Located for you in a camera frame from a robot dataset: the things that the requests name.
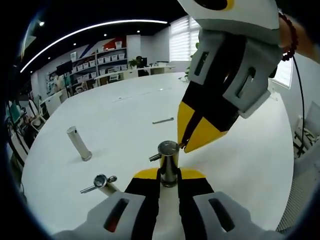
white table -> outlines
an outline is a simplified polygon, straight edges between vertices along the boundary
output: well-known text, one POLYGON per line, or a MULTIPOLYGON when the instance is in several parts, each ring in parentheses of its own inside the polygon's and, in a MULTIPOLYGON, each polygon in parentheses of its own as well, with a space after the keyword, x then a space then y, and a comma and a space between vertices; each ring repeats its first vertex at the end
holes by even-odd
MULTIPOLYGON (((99 190, 80 194, 97 174, 116 175, 124 191, 135 173, 158 167, 148 157, 164 140, 177 140, 176 116, 188 86, 184 73, 144 76, 94 88, 68 98, 48 119, 27 157, 22 182, 28 205, 49 233, 82 224, 105 199, 99 190), (152 122, 175 117, 161 124, 152 122), (66 130, 76 126, 93 157, 83 162, 66 130)), ((223 191, 250 213, 253 222, 275 230, 285 210, 293 176, 288 116, 278 93, 223 138, 180 152, 179 165, 195 168, 215 191, 223 191)), ((184 239, 175 188, 161 188, 154 239, 184 239), (168 211, 161 209, 168 203, 168 211)))

potted plant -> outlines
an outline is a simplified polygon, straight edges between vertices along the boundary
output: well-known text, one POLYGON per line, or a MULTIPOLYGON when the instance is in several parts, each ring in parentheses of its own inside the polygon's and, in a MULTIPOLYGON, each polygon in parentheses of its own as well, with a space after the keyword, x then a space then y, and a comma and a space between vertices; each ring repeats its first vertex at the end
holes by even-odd
MULTIPOLYGON (((198 47, 199 47, 199 43, 198 43, 198 42, 195 44, 195 47, 196 47, 196 49, 198 49, 198 47)), ((185 82, 185 83, 188 83, 188 82, 189 82, 189 79, 188 79, 189 71, 190 71, 190 66, 188 66, 188 67, 186 68, 186 70, 185 70, 184 80, 182 80, 182 77, 179 77, 179 79, 182 80, 182 81, 185 82)))
POLYGON ((132 59, 129 61, 129 65, 130 65, 131 69, 136 69, 137 65, 138 65, 138 61, 136 59, 132 59))

white wall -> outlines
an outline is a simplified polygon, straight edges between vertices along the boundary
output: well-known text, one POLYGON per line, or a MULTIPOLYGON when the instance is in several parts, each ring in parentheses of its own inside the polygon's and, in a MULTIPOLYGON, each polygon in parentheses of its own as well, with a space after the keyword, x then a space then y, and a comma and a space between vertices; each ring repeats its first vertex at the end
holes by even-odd
POLYGON ((37 71, 31 75, 30 81, 31 81, 32 95, 34 97, 40 95, 40 86, 39 86, 37 71))
POLYGON ((153 36, 141 36, 141 56, 147 58, 147 64, 155 62, 155 48, 154 48, 154 37, 153 36))
POLYGON ((153 36, 153 54, 154 62, 156 61, 170 61, 169 53, 169 28, 159 31, 153 36))
POLYGON ((128 61, 136 59, 141 56, 141 38, 140 35, 127 35, 126 36, 126 54, 128 61))
MULTIPOLYGON (((301 77, 305 116, 307 116, 312 101, 320 106, 320 65, 300 54, 295 54, 294 56, 301 77)), ((289 117, 291 130, 294 131, 297 127, 299 116, 302 116, 301 93, 298 74, 294 64, 290 89, 278 84, 274 84, 274 88, 281 94, 289 117)))

window blind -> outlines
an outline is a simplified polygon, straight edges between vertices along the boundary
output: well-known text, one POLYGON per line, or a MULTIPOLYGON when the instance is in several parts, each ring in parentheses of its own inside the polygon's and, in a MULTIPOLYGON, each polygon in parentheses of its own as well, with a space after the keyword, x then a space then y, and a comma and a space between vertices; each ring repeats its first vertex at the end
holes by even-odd
POLYGON ((189 16, 180 18, 171 23, 169 37, 170 61, 191 61, 196 43, 199 42, 199 24, 189 16))
POLYGON ((286 88, 290 88, 292 79, 293 61, 290 58, 289 61, 280 61, 276 74, 272 81, 278 83, 286 88))

wall shelf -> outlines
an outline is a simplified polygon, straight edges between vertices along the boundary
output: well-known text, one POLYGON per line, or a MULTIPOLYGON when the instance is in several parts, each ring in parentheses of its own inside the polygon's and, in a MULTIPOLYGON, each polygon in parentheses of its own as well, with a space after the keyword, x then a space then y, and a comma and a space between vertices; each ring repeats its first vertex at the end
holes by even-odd
POLYGON ((114 52, 114 51, 126 50, 126 49, 127 49, 126 47, 110 49, 108 51, 98 52, 97 55, 106 54, 106 53, 110 53, 110 52, 114 52))
MULTIPOLYGON (((104 57, 103 54, 108 54, 108 53, 112 53, 112 52, 116 52, 116 51, 122 51, 121 53, 124 53, 125 57, 127 56, 127 47, 122 47, 122 48, 110 49, 110 50, 103 51, 103 52, 98 52, 96 50, 96 51, 94 51, 94 54, 91 54, 91 55, 88 55, 88 56, 84 56, 82 58, 79 58, 79 59, 73 61, 72 62, 72 66, 73 67, 77 67, 78 65, 80 65, 82 63, 88 62, 89 58, 91 58, 90 60, 93 61, 93 57, 94 57, 95 65, 87 67, 87 68, 82 69, 80 71, 76 71, 76 72, 70 73, 68 75, 71 78, 70 79, 71 80, 71 84, 69 86, 71 86, 72 88, 75 88, 75 86, 79 86, 81 84, 81 83, 78 83, 78 81, 76 80, 76 78, 78 76, 85 75, 85 74, 92 73, 92 72, 96 72, 96 75, 99 76, 99 69, 100 69, 101 66, 105 66, 106 68, 108 68, 108 67, 113 67, 113 64, 117 64, 117 63, 119 65, 127 65, 127 60, 128 60, 127 58, 98 64, 98 58, 103 58, 104 57)), ((94 80, 94 78, 90 78, 88 80, 84 80, 83 82, 88 87, 87 82, 88 81, 92 81, 92 80, 94 80)))
POLYGON ((106 64, 112 64, 112 63, 116 63, 116 62, 120 62, 120 61, 126 61, 126 60, 127 60, 127 58, 119 59, 119 60, 115 60, 115 61, 108 61, 108 62, 100 63, 100 64, 98 64, 98 66, 106 65, 106 64))

